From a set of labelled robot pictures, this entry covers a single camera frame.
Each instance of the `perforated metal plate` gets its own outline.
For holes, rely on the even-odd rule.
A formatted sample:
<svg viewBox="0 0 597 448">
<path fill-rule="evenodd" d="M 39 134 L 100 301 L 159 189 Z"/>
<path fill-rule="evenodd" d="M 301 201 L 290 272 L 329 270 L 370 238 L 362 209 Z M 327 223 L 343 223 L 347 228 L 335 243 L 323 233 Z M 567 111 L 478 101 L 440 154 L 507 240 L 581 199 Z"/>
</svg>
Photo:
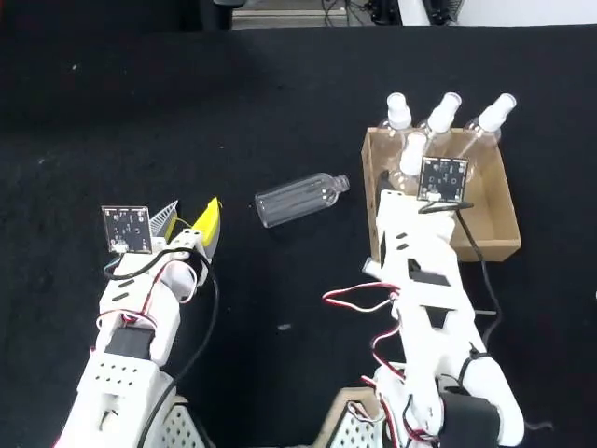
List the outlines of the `perforated metal plate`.
<svg viewBox="0 0 597 448">
<path fill-rule="evenodd" d="M 380 448 L 382 446 L 382 424 L 361 422 L 348 407 L 342 411 L 342 417 L 327 448 Z"/>
<path fill-rule="evenodd" d="M 160 435 L 163 448 L 206 448 L 183 405 L 176 405 L 166 417 Z"/>
</svg>

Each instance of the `black band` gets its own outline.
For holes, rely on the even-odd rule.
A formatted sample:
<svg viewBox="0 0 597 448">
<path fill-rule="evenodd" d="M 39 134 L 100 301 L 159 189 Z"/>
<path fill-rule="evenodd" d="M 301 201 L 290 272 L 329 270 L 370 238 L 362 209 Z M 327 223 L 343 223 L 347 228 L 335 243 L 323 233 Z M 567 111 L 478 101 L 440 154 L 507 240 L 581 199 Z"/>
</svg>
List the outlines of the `black band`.
<svg viewBox="0 0 597 448">
<path fill-rule="evenodd" d="M 463 385 L 463 381 L 465 380 L 465 375 L 466 375 L 466 370 L 468 369 L 468 365 L 473 362 L 476 361 L 477 359 L 481 359 L 482 357 L 492 357 L 489 353 L 485 352 L 485 353 L 480 353 L 479 350 L 477 350 L 473 344 L 471 344 L 471 349 L 470 349 L 470 355 L 468 356 L 467 359 L 465 359 L 465 362 L 463 363 L 463 367 L 460 368 L 460 374 L 458 375 L 458 385 L 465 389 L 465 386 Z"/>
</svg>

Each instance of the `white wall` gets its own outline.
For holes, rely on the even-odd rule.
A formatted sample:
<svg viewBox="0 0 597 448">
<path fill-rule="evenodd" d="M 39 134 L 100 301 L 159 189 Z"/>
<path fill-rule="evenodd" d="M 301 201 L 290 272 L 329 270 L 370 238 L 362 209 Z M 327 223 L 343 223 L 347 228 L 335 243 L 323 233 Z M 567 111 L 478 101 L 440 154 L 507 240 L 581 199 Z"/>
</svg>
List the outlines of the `white wall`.
<svg viewBox="0 0 597 448">
<path fill-rule="evenodd" d="M 597 0 L 464 0 L 461 26 L 597 23 Z"/>
</svg>

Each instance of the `black cable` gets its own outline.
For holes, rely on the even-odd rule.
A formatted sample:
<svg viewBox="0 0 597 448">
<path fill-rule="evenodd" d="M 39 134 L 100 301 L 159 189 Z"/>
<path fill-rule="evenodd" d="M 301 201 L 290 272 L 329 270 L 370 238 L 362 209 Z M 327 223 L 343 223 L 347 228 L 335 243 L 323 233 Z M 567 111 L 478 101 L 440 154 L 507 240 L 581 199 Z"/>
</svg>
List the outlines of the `black cable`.
<svg viewBox="0 0 597 448">
<path fill-rule="evenodd" d="M 353 15 L 353 17 L 356 19 L 356 21 L 358 21 L 358 22 L 359 22 L 359 24 L 360 24 L 361 26 L 365 26 L 365 24 L 363 23 L 363 21 L 361 20 L 361 18 L 360 18 L 360 17 L 358 17 L 358 14 L 356 14 L 356 13 L 354 12 L 354 9 L 353 9 L 353 2 L 352 2 L 352 0 L 346 0 L 346 3 L 347 3 L 346 12 L 348 12 L 348 13 L 352 14 L 352 15 Z"/>
<path fill-rule="evenodd" d="M 541 422 L 541 423 L 524 422 L 524 427 L 526 427 L 529 431 L 539 431 L 541 429 L 549 429 L 550 431 L 555 430 L 553 427 L 553 423 L 551 423 L 551 422 Z"/>
<path fill-rule="evenodd" d="M 326 7 L 326 1 L 330 2 L 329 7 Z M 324 10 L 324 25 L 330 28 L 335 28 L 334 23 L 329 17 L 329 11 L 338 3 L 339 0 L 321 0 L 321 8 Z"/>
<path fill-rule="evenodd" d="M 139 442 L 137 443 L 137 448 L 143 448 L 144 447 L 144 444 L 145 444 L 146 438 L 147 438 L 147 434 L 149 432 L 149 429 L 151 428 L 151 424 L 155 420 L 156 415 L 160 411 L 161 405 L 164 403 L 164 401 L 166 400 L 166 398 L 168 397 L 168 395 L 170 394 L 170 392 L 172 391 L 172 389 L 174 389 L 174 387 L 178 383 L 180 383 L 180 381 L 185 377 L 185 375 L 188 373 L 188 371 L 193 366 L 193 364 L 197 361 L 197 359 L 199 359 L 201 357 L 201 355 L 205 351 L 205 347 L 207 347 L 207 344 L 209 343 L 209 340 L 212 337 L 212 333 L 214 332 L 215 322 L 217 320 L 217 311 L 218 311 L 219 303 L 220 303 L 220 288 L 219 288 L 219 285 L 217 283 L 217 278 L 215 277 L 215 272 L 214 272 L 214 268 L 212 267 L 212 264 L 209 262 L 209 260 L 202 253 L 194 251 L 194 250 L 191 250 L 191 249 L 185 249 L 185 250 L 166 249 L 166 250 L 162 250 L 161 252 L 159 252 L 158 257 L 155 258 L 155 259 L 158 259 L 159 257 L 161 257 L 161 256 L 163 256 L 163 255 L 165 255 L 167 253 L 172 253 L 172 252 L 190 252 L 190 253 L 193 253 L 195 256 L 197 256 L 197 257 L 199 257 L 201 259 L 201 262 L 205 265 L 205 268 L 207 269 L 207 276 L 212 279 L 212 285 L 214 286 L 214 309 L 212 310 L 211 320 L 209 322 L 209 326 L 207 328 L 207 331 L 205 332 L 205 336 L 203 337 L 203 341 L 201 342 L 201 344 L 199 345 L 199 347 L 197 348 L 197 350 L 195 351 L 195 353 L 190 357 L 190 359 L 188 360 L 188 362 L 185 365 L 185 367 L 183 367 L 183 369 L 166 386 L 166 388 L 164 389 L 164 391 L 162 392 L 162 394 L 158 398 L 158 401 L 156 402 L 155 406 L 153 407 L 153 410 L 149 414 L 149 416 L 148 416 L 148 418 L 146 420 L 146 424 L 143 427 L 143 431 L 141 432 L 141 437 L 139 438 Z"/>
<path fill-rule="evenodd" d="M 457 210 L 466 210 L 467 208 L 473 208 L 474 206 L 474 204 L 472 203 L 447 203 L 446 205 L 435 206 L 436 204 L 437 203 L 434 202 L 427 203 L 419 209 L 419 213 L 421 215 L 427 215 L 428 213 L 435 212 L 455 212 Z"/>
<path fill-rule="evenodd" d="M 468 228 L 468 225 L 466 224 L 466 221 L 463 218 L 460 210 L 456 210 L 456 216 L 458 217 L 458 221 L 460 222 L 460 225 L 463 227 L 463 230 L 465 231 L 465 235 L 466 235 L 466 238 L 468 239 L 468 242 L 470 243 L 471 247 L 475 251 L 475 254 L 477 255 L 477 258 L 479 259 L 479 263 L 481 263 L 481 270 L 483 272 L 483 280 L 485 282 L 485 287 L 487 288 L 487 291 L 489 292 L 489 296 L 492 299 L 493 306 L 495 307 L 495 311 L 496 311 L 495 320 L 485 330 L 485 332 L 483 333 L 483 336 L 481 337 L 481 340 L 483 341 L 483 344 L 485 345 L 485 350 L 487 350 L 489 347 L 489 339 L 491 338 L 492 333 L 502 323 L 502 306 L 500 305 L 500 302 L 497 299 L 495 292 L 493 291 L 492 282 L 490 281 L 489 273 L 487 272 L 487 263 L 485 263 L 485 258 L 483 257 L 483 254 L 481 253 L 481 250 L 479 249 L 479 246 L 477 245 L 475 238 L 473 238 L 473 235 L 470 232 L 470 229 Z"/>
<path fill-rule="evenodd" d="M 324 25 L 329 26 L 329 17 L 327 16 L 326 11 L 326 0 L 320 0 L 321 3 L 321 10 L 324 11 Z"/>
<path fill-rule="evenodd" d="M 471 247 L 475 251 L 475 255 L 477 255 L 477 258 L 479 259 L 479 262 L 481 264 L 481 270 L 483 271 L 483 280 L 485 282 L 485 287 L 487 288 L 487 291 L 489 292 L 489 295 L 493 301 L 493 306 L 495 307 L 495 311 L 496 311 L 495 320 L 485 330 L 485 332 L 483 333 L 483 336 L 481 338 L 483 341 L 483 344 L 485 345 L 485 349 L 487 350 L 487 347 L 489 345 L 489 339 L 492 336 L 493 331 L 502 322 L 502 307 L 500 305 L 499 300 L 497 299 L 497 296 L 495 295 L 495 292 L 493 291 L 492 282 L 490 281 L 489 274 L 487 272 L 487 264 L 485 262 L 485 258 L 483 257 L 483 254 L 481 253 L 481 250 L 479 249 L 479 246 L 477 245 L 475 238 L 473 238 L 473 234 L 471 233 L 470 228 L 466 224 L 466 221 L 463 218 L 462 213 L 461 213 L 461 210 L 464 210 L 465 208 L 470 208 L 473 206 L 473 204 L 472 203 L 461 203 L 461 204 L 456 204 L 456 205 L 459 205 L 459 206 L 458 207 L 452 206 L 452 208 L 448 208 L 448 210 L 456 211 L 456 216 L 458 217 L 458 221 L 460 222 L 460 225 L 462 226 L 463 230 L 465 231 L 466 239 L 468 239 L 468 242 L 470 243 Z M 445 207 L 433 207 L 433 208 L 427 208 L 426 211 L 420 210 L 419 213 L 425 214 L 425 213 L 445 211 L 444 209 L 445 209 Z M 528 423 L 525 421 L 524 427 L 529 429 L 530 431 L 538 431 L 541 429 L 549 429 L 551 431 L 554 430 L 553 423 L 551 423 L 550 421 L 540 422 L 540 423 Z"/>
<path fill-rule="evenodd" d="M 137 275 L 141 275 L 142 273 L 146 273 L 147 271 L 149 271 L 151 268 L 153 268 L 158 263 L 158 261 L 160 261 L 160 259 L 164 255 L 172 254 L 172 253 L 176 253 L 176 252 L 186 252 L 188 254 L 197 254 L 198 253 L 196 250 L 189 249 L 187 247 L 176 247 L 174 249 L 164 249 L 161 252 L 159 252 L 155 258 L 153 258 L 151 261 L 149 261 L 148 264 L 146 264 L 143 268 L 141 268 L 133 273 L 124 273 L 122 275 L 114 275 L 110 271 L 112 270 L 112 268 L 116 267 L 116 265 L 122 260 L 122 256 L 119 255 L 116 259 L 113 259 L 112 261 L 110 261 L 108 264 L 105 265 L 104 275 L 107 277 L 108 280 L 129 280 L 131 278 L 136 277 Z"/>
<path fill-rule="evenodd" d="M 351 26 L 351 15 L 350 15 L 350 7 L 351 0 L 344 0 L 344 10 L 346 12 L 346 26 L 350 28 Z"/>
</svg>

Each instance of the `bottle cap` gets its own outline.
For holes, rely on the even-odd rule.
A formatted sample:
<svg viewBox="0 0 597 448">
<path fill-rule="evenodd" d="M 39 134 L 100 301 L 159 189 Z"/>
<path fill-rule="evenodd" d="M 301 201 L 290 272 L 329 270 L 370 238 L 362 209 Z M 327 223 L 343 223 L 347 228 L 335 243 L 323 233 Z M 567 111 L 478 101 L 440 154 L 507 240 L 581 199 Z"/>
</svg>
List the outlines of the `bottle cap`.
<svg viewBox="0 0 597 448">
<path fill-rule="evenodd" d="M 409 133 L 407 144 L 400 158 L 400 171 L 402 173 L 405 175 L 418 175 L 421 172 L 421 160 L 426 146 L 427 137 L 424 133 Z"/>
<path fill-rule="evenodd" d="M 429 129 L 434 133 L 445 133 L 451 127 L 454 121 L 454 115 L 462 103 L 462 98 L 458 93 L 448 92 L 441 99 L 441 103 L 433 109 L 427 119 Z"/>
<path fill-rule="evenodd" d="M 502 127 L 507 114 L 516 107 L 516 98 L 509 93 L 502 93 L 495 103 L 479 115 L 479 126 L 487 133 L 494 133 Z"/>
<path fill-rule="evenodd" d="M 398 130 L 407 129 L 412 117 L 405 96 L 402 93 L 392 93 L 388 96 L 387 104 L 390 126 Z"/>
</svg>

